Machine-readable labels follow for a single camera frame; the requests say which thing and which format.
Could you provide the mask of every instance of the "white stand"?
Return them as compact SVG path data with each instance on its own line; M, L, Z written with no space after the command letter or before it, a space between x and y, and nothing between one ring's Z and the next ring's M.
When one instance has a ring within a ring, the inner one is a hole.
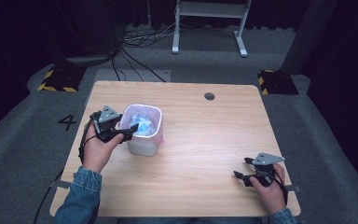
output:
M245 4L198 3L176 0L175 32L173 35L172 53L176 54L179 52L180 16L201 16L241 19L240 30L234 31L234 36L237 40L241 56L248 56L241 36L251 3L252 0L246 0Z

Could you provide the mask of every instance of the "metal stand leg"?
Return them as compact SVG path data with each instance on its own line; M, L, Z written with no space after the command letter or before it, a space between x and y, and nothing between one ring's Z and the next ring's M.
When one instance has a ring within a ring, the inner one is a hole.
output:
M243 32L243 27L245 26L246 18L248 17L249 8L251 7L251 3L252 3L252 0L246 1L246 4L245 4L246 7L245 7L245 10L243 11L243 15L241 18L240 30L234 31L235 39L237 40L238 48L240 49L240 54L242 57L248 56L248 52L246 51L246 48L243 45L242 32Z
M179 28L180 22L180 0L176 1L176 11L175 11L175 33L173 34L173 43L172 43L172 53L176 54L179 52Z

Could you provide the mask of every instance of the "gray floor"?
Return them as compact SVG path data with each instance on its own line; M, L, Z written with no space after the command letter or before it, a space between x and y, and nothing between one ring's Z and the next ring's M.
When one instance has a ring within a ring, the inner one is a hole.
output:
M125 50L153 70L169 71L171 82L251 84L258 88L257 72L279 69L295 36L293 30L245 30L249 56L238 52L233 30L187 30L180 50L171 54L172 37L142 49ZM128 80L131 67L121 54L117 67ZM145 80L157 81L132 62ZM92 84L116 78L111 63L89 67L79 92L38 91L46 67L31 77L31 94L0 122L0 223L31 223L49 182L65 165ZM293 76L299 95L262 95L292 181L302 188L297 194L302 208L299 220L307 223L358 223L358 174L355 172L324 118L307 96L309 79ZM66 131L58 123L68 115L76 124ZM48 195L38 223L51 223ZM98 223L116 223L101 217Z

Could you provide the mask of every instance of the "printed number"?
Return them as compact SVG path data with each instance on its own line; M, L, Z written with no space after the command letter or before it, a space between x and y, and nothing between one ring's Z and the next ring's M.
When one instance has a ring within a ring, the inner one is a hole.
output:
M76 123L76 121L73 121L73 119L74 119L73 115L68 115L64 119L60 119L60 121L58 121L58 123L66 124L66 129L65 130L68 132L69 127L71 127L71 124Z

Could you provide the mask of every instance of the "person's right hand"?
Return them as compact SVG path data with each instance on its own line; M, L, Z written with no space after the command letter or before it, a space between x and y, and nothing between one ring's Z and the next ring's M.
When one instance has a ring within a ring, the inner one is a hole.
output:
M281 177L282 183L284 184L284 169L280 166L280 164L274 163L274 168L276 171L275 178L280 180L278 176ZM267 208L268 212L272 215L280 210L286 208L286 204L284 203L283 192L281 190L280 185L273 181L272 184L268 187L264 187L260 184L260 182L251 176L250 181L252 185L257 190L260 195L261 202Z

